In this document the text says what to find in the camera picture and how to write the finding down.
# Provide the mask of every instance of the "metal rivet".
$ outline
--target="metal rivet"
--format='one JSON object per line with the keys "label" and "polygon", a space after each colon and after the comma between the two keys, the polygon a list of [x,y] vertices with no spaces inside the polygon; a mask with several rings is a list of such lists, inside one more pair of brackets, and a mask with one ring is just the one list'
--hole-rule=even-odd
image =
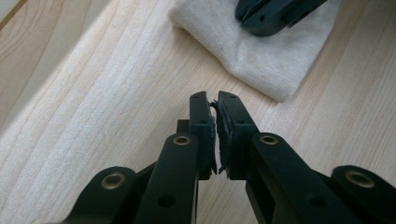
{"label": "metal rivet", "polygon": [[120,172],[111,173],[103,178],[101,185],[104,189],[117,189],[125,182],[125,175]]}
{"label": "metal rivet", "polygon": [[358,171],[346,171],[346,179],[351,183],[366,189],[370,189],[375,186],[375,182],[372,178]]}
{"label": "metal rivet", "polygon": [[260,141],[262,141],[264,144],[267,145],[275,145],[279,142],[276,138],[274,138],[271,135],[263,135],[262,137],[260,137]]}
{"label": "metal rivet", "polygon": [[179,146],[186,146],[191,142],[189,137],[186,136],[178,136],[174,138],[174,143]]}

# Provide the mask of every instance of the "folded cloth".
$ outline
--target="folded cloth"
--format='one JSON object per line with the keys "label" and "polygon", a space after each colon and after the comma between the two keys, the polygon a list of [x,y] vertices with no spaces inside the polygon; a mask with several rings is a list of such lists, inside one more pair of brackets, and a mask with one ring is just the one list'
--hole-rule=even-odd
{"label": "folded cloth", "polygon": [[234,12],[237,0],[178,0],[171,22],[187,30],[233,76],[284,102],[299,87],[323,47],[340,0],[329,0],[290,29],[257,37],[242,29]]}

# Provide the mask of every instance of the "wooden table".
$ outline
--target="wooden table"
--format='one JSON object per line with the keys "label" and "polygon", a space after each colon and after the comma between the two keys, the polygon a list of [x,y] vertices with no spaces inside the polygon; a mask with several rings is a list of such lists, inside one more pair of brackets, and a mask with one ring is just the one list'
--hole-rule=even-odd
{"label": "wooden table", "polygon": [[[396,2],[345,1],[295,96],[278,104],[172,26],[173,1],[27,1],[0,31],[0,223],[63,220],[99,171],[156,161],[189,96],[240,96],[313,169],[396,185]],[[243,181],[201,182],[198,223],[255,223]]]}

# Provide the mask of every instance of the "cloth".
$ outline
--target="cloth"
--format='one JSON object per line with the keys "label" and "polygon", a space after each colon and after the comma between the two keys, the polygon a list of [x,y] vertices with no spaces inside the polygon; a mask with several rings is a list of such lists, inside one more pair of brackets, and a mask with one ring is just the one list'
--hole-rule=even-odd
{"label": "cloth", "polygon": [[171,22],[188,31],[233,76],[284,102],[298,89],[323,47],[341,1],[330,0],[291,28],[257,37],[235,18],[237,0],[178,0]]}

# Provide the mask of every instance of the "beige fabric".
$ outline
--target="beige fabric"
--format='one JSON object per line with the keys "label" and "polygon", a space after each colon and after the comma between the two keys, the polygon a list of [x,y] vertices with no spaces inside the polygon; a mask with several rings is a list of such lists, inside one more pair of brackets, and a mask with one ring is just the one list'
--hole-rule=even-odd
{"label": "beige fabric", "polygon": [[329,1],[290,29],[270,37],[243,30],[236,0],[179,0],[169,12],[235,77],[284,102],[297,90],[335,20],[340,1]]}

